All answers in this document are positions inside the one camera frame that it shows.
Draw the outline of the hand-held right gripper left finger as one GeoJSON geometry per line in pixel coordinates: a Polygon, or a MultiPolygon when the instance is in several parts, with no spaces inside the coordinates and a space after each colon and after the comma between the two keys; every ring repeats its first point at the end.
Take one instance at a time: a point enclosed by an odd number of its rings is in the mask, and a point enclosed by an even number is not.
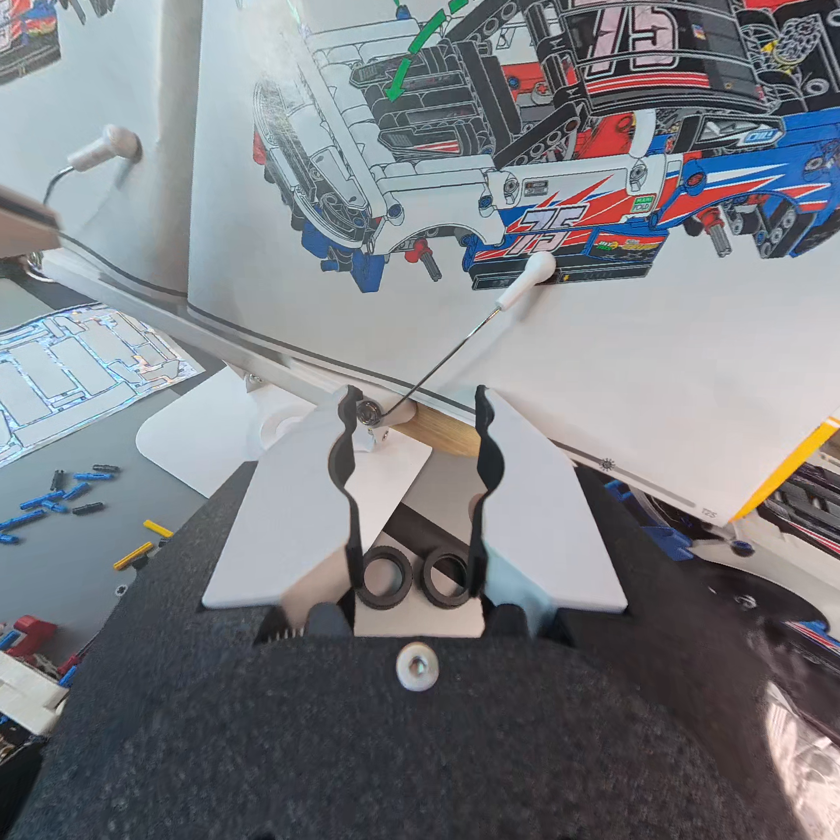
{"type": "Polygon", "coordinates": [[[261,456],[203,594],[207,610],[278,607],[305,621],[359,578],[360,517],[346,484],[361,398],[340,387],[261,456]]]}

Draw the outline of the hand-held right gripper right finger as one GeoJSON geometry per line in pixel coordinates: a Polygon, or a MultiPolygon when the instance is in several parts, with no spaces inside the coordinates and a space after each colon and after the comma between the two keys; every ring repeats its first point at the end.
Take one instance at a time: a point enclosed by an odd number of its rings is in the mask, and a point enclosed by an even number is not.
{"type": "Polygon", "coordinates": [[[468,586],[525,613],[622,613],[627,597],[571,459],[499,393],[476,389],[468,586]]]}

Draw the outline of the toy brick instruction booklet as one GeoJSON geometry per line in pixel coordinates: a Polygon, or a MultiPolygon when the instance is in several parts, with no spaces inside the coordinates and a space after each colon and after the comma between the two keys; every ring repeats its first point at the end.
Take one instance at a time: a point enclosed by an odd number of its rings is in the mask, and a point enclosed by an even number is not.
{"type": "Polygon", "coordinates": [[[710,524],[838,431],[838,2],[2,2],[35,276],[280,384],[495,388],[710,524]]]}

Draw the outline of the toy brick truck model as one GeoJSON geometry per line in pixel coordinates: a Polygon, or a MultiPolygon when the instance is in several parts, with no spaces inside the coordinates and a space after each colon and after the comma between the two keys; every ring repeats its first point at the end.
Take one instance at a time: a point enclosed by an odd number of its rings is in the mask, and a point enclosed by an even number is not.
{"type": "Polygon", "coordinates": [[[804,464],[744,518],[724,526],[618,480],[606,491],[671,560],[746,617],[838,669],[838,472],[804,464]]]}

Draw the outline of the scattered group of blue pins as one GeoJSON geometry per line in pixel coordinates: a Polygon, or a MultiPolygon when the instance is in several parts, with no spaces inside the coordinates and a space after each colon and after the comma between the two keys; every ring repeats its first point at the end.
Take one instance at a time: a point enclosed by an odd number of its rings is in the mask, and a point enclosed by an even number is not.
{"type": "Polygon", "coordinates": [[[21,502],[18,505],[20,510],[18,515],[2,521],[1,543],[9,545],[19,544],[21,538],[14,532],[31,522],[37,522],[46,518],[51,512],[61,515],[72,515],[70,511],[75,507],[71,505],[71,502],[78,501],[81,497],[85,496],[91,490],[92,482],[111,480],[114,476],[90,471],[74,474],[66,472],[66,484],[63,490],[51,491],[49,486],[49,490],[45,494],[21,502]]]}

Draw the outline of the holographic sticker sheet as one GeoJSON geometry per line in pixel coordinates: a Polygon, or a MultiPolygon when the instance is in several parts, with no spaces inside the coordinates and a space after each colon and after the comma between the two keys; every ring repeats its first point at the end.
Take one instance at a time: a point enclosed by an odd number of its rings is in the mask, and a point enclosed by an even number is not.
{"type": "Polygon", "coordinates": [[[6,329],[1,466],[203,372],[172,338],[101,303],[6,329]]]}

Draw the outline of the red toy brick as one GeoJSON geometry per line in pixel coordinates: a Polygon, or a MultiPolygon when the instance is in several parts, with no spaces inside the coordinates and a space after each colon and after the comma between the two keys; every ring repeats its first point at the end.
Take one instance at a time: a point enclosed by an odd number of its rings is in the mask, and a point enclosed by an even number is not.
{"type": "Polygon", "coordinates": [[[4,639],[9,642],[4,652],[18,659],[32,658],[53,639],[58,630],[58,625],[36,616],[21,616],[4,639]]]}

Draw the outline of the white toy brick assembly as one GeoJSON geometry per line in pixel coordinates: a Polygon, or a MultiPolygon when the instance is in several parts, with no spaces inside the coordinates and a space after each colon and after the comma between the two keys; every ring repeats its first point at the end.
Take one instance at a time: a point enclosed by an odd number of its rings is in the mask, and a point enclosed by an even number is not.
{"type": "Polygon", "coordinates": [[[1,652],[1,717],[35,736],[53,732],[70,690],[26,663],[1,652]]]}

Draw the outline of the clear plastic bag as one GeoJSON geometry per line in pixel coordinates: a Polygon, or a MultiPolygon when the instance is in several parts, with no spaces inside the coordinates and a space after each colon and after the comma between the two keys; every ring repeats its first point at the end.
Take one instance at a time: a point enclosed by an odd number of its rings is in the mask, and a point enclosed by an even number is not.
{"type": "Polygon", "coordinates": [[[806,838],[839,838],[839,749],[774,682],[764,690],[764,730],[787,802],[806,838]]]}

